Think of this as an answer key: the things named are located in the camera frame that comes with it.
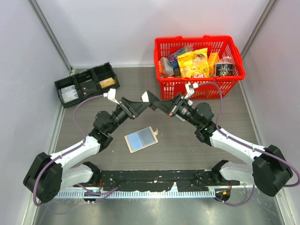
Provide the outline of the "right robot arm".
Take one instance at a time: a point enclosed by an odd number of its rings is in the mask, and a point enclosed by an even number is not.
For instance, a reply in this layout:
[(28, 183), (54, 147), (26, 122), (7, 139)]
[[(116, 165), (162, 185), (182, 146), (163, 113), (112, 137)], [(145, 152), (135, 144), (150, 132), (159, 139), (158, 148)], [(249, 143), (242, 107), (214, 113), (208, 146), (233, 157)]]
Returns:
[(192, 107), (192, 102), (182, 95), (162, 101), (150, 91), (146, 91), (142, 99), (149, 101), (152, 110), (159, 109), (170, 117), (175, 116), (195, 126), (195, 135), (200, 142), (225, 150), (244, 161), (243, 165), (220, 161), (211, 174), (215, 184), (241, 181), (253, 184), (264, 194), (274, 197), (292, 178), (292, 170), (278, 147), (256, 145), (230, 134), (212, 120), (214, 114), (208, 103)]

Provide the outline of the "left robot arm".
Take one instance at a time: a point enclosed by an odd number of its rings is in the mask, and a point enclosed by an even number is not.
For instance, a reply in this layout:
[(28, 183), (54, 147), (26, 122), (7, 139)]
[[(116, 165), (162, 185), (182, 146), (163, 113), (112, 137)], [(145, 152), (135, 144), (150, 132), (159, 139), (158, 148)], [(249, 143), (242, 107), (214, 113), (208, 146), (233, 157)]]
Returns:
[(76, 184), (96, 186), (100, 182), (96, 166), (85, 163), (73, 170), (71, 167), (106, 149), (113, 140), (111, 134), (126, 119), (137, 118), (148, 106), (150, 102), (147, 97), (143, 97), (140, 102), (122, 97), (112, 113), (97, 113), (93, 129), (79, 143), (52, 155), (39, 153), (23, 180), (24, 186), (33, 193), (33, 203), (36, 206), (47, 203), (60, 190)]

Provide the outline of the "dark card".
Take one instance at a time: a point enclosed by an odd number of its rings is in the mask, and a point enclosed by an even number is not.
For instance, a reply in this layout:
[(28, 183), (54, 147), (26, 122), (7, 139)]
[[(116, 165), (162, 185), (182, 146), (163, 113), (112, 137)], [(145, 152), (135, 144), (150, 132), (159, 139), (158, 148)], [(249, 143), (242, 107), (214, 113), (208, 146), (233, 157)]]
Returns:
[(92, 79), (80, 83), (80, 86), (85, 98), (92, 97), (98, 93), (96, 83)]

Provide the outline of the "beige card holder wallet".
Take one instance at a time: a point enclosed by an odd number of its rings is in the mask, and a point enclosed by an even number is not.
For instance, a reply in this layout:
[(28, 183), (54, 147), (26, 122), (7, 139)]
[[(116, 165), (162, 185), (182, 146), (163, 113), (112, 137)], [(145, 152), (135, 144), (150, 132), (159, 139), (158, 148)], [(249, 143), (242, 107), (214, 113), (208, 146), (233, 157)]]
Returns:
[(146, 127), (139, 131), (124, 136), (130, 153), (147, 148), (158, 143), (158, 129), (153, 130), (152, 127)]

